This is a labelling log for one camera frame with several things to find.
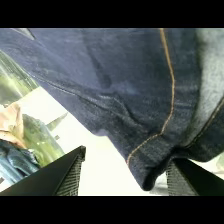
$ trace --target orange cloth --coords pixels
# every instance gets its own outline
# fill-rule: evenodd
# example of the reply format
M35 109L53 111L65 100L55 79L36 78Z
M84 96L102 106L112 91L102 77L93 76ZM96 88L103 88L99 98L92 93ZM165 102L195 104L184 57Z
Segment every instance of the orange cloth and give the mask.
M23 141L23 117L18 103L12 103L0 111L0 139L19 148L26 148Z

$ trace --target orange stitching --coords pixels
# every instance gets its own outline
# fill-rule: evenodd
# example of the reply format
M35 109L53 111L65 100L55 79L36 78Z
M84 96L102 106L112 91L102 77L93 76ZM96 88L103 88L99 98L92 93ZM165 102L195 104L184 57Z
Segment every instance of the orange stitching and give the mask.
M132 158L132 156L134 155L134 153L136 153L138 151L138 149L140 149L143 145L145 145L148 141L162 135L165 131L165 128L168 124L168 122L170 121L172 115L173 115L173 110L174 110L174 94L175 94L175 78L174 78L174 72L173 72L173 67L171 64L171 60L170 60L170 55L169 55L169 50L168 50L168 46L167 46L167 41L166 41L166 36L164 33L164 29L160 28L160 37L161 37L161 41L165 50L165 55L166 55L166 60L167 60L167 64L170 70L170 76L171 76L171 80L172 80L172 99L171 99L171 109L170 109L170 113L169 116L167 117L167 119L165 120L163 127L161 129L161 132L159 134L155 134L151 137L149 137L148 139L146 139L143 143L141 143L137 148L135 148L128 156L127 159L127 165L129 166L130 163L130 159Z
M195 137L195 139L188 146L186 146L187 149L190 148L205 133L205 131L208 129L208 127L210 126L210 124L212 123L212 121L215 119L216 115L222 108L223 104L224 104L224 97L219 102L218 106L215 108L213 114L211 115L206 125L202 128L201 132Z

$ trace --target blue cloth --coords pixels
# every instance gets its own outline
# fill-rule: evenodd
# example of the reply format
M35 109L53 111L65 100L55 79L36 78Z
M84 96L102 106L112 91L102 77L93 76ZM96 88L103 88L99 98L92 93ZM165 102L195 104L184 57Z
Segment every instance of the blue cloth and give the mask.
M2 28L0 50L93 134L108 136L142 189L152 189L178 157L198 100L195 29L29 32Z

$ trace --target jeans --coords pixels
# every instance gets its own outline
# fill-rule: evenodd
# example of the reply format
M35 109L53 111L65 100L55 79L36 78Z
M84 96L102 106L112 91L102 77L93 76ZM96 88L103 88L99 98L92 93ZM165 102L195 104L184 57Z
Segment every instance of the jeans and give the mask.
M202 144L178 147L199 97L195 29L28 31L32 38L2 28L0 50L89 131L108 136L143 190L152 189L174 157L208 160L220 153ZM195 141L222 141L210 135Z

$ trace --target blue denim fabric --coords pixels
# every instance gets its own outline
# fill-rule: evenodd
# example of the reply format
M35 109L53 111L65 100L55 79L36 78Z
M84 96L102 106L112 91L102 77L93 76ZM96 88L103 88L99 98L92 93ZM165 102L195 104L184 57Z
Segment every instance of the blue denim fabric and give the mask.
M33 40L1 29L0 50L93 134L107 135L150 190L178 156L198 100L195 29L29 30Z

